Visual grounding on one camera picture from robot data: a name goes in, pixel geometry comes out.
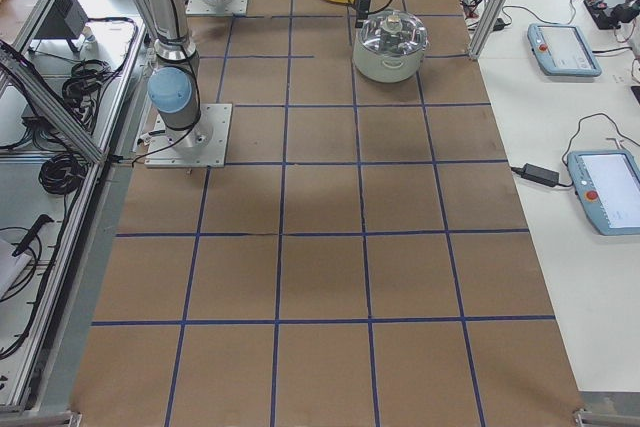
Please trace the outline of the glass pot lid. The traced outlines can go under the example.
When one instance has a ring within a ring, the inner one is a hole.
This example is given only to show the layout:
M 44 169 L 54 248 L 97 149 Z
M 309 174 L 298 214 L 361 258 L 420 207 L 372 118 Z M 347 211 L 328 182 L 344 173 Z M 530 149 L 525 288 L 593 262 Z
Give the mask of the glass pot lid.
M 398 10 L 384 10 L 370 16 L 357 39 L 366 50 L 392 57 L 424 51 L 429 43 L 424 23 L 413 14 Z

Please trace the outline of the teach pendant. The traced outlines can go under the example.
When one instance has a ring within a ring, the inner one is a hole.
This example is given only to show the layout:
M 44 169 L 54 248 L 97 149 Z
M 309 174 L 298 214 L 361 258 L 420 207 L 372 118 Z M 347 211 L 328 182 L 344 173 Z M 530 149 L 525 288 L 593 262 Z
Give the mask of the teach pendant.
M 541 71 L 548 76 L 595 78 L 602 73 L 577 26 L 530 24 L 527 39 Z
M 573 151 L 568 172 L 586 217 L 604 236 L 639 234 L 639 168 L 627 150 Z

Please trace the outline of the white steel pot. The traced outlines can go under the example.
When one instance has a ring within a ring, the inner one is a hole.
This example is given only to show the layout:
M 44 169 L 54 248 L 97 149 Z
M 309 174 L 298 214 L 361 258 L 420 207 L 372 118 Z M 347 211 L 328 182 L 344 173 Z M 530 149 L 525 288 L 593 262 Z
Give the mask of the white steel pot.
M 370 80 L 397 83 L 417 72 L 428 45 L 426 26 L 418 17 L 384 10 L 370 16 L 358 30 L 353 63 Z

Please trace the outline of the far teach pendant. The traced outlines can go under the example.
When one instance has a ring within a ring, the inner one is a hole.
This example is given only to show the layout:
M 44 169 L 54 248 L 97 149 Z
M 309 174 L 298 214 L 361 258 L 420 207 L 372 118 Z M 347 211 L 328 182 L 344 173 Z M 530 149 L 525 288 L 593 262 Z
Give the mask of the far teach pendant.
M 602 73 L 577 26 L 530 24 L 527 39 L 541 71 L 548 76 L 595 78 Z

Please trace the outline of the black power adapter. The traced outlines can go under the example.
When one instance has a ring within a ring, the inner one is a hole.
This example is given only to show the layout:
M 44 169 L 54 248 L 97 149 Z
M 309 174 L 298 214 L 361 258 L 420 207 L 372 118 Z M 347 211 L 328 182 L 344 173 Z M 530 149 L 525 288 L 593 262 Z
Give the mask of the black power adapter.
M 521 177 L 547 187 L 555 187 L 559 184 L 558 172 L 530 163 L 522 167 Z

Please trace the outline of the brown paper table mat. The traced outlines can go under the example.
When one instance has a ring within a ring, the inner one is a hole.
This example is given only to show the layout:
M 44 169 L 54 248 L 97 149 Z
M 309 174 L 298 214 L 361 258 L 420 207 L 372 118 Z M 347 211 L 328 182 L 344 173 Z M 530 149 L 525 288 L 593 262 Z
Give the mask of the brown paper table mat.
M 458 0 L 398 84 L 352 13 L 195 18 L 226 164 L 128 188 L 71 405 L 86 426 L 569 426 L 581 399 Z

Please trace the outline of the near teach pendant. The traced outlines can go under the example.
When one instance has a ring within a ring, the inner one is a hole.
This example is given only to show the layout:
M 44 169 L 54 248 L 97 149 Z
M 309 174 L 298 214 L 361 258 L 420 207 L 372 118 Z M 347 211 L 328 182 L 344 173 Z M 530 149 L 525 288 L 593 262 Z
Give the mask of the near teach pendant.
M 568 172 L 586 217 L 604 236 L 639 234 L 639 168 L 627 150 L 573 151 Z

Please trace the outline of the black electronics board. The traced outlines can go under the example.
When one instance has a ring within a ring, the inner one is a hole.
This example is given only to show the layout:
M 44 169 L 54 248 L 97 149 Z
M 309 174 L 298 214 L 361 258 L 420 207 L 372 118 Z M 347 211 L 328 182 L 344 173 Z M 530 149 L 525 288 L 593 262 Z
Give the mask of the black electronics board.
M 614 7 L 609 6 L 604 0 L 584 0 L 583 3 L 600 30 L 618 29 L 621 24 L 630 23 L 639 16 L 639 0 L 624 2 Z

